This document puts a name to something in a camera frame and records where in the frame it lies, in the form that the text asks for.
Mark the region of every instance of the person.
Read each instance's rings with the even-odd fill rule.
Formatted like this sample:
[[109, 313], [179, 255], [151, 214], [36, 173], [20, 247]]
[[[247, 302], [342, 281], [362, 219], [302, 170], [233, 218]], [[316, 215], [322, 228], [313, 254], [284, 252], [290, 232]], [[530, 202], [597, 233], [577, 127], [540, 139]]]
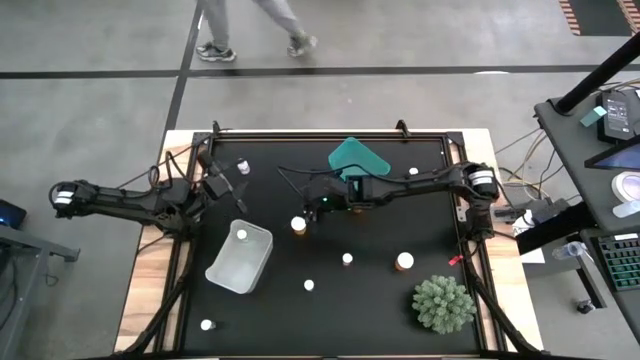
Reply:
[[[298, 57], [314, 48], [318, 40], [308, 35], [287, 0], [253, 0], [273, 21], [289, 33], [289, 56]], [[203, 15], [209, 23], [213, 41], [196, 47], [203, 61], [232, 62], [236, 53], [229, 47], [229, 21], [226, 0], [203, 0]]]

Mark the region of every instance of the green succulent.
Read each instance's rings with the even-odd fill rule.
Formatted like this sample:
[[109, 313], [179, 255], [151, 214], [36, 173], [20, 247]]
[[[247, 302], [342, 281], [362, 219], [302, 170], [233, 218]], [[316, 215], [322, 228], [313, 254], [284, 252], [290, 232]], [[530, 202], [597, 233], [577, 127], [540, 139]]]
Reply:
[[438, 334], [460, 331], [473, 321], [477, 309], [473, 299], [453, 277], [434, 275], [416, 286], [412, 307], [420, 312], [418, 320]]

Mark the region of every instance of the gray pants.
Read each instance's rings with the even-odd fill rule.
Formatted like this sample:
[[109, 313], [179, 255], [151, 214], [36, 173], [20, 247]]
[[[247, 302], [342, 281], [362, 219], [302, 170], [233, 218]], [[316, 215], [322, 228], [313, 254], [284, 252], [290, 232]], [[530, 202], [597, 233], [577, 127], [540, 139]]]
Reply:
[[[264, 10], [280, 27], [285, 29], [289, 36], [304, 34], [302, 26], [289, 7], [287, 0], [253, 0]], [[220, 50], [229, 47], [229, 19], [227, 17], [226, 0], [203, 0], [203, 14], [209, 23], [213, 45]]]

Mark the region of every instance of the gray concrete floor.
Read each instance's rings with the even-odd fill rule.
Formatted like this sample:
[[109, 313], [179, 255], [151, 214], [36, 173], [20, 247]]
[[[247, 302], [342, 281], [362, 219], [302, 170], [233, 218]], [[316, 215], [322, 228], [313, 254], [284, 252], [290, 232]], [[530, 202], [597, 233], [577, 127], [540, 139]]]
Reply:
[[[555, 0], [290, 0], [320, 38], [310, 59], [286, 57], [286, 36], [249, 0], [229, 1], [232, 68], [596, 64], [621, 37], [575, 37]], [[0, 0], [0, 72], [178, 69], [192, 0]], [[206, 22], [200, 40], [207, 39]], [[194, 69], [213, 66], [194, 59]], [[638, 77], [624, 73], [621, 78]], [[533, 105], [584, 73], [189, 79], [178, 129], [483, 127], [500, 148], [536, 128]], [[54, 260], [20, 353], [27, 359], [106, 355], [113, 348], [140, 226], [94, 216], [56, 220], [46, 191], [85, 178], [118, 185], [157, 157], [175, 79], [0, 80], [0, 198], [29, 211], [25, 230], [82, 248]], [[531, 139], [501, 153], [514, 168]], [[542, 146], [535, 179], [551, 153]], [[556, 159], [552, 168], [559, 166]], [[545, 183], [576, 194], [565, 172]], [[524, 199], [519, 190], [514, 199]], [[576, 315], [575, 274], [532, 279], [545, 348], [607, 359], [640, 357], [619, 309]]]

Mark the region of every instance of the shoe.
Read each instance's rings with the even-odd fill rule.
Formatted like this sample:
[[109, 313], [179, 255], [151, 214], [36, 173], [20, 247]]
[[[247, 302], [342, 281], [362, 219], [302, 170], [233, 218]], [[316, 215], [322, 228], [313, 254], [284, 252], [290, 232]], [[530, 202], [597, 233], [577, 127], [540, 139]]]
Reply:
[[287, 54], [291, 57], [298, 57], [304, 55], [307, 51], [313, 49], [318, 44], [318, 39], [315, 36], [304, 35], [300, 37], [289, 38], [289, 47], [287, 48]]
[[211, 41], [196, 47], [196, 53], [200, 60], [208, 62], [232, 62], [236, 59], [236, 53], [233, 50], [220, 50]]

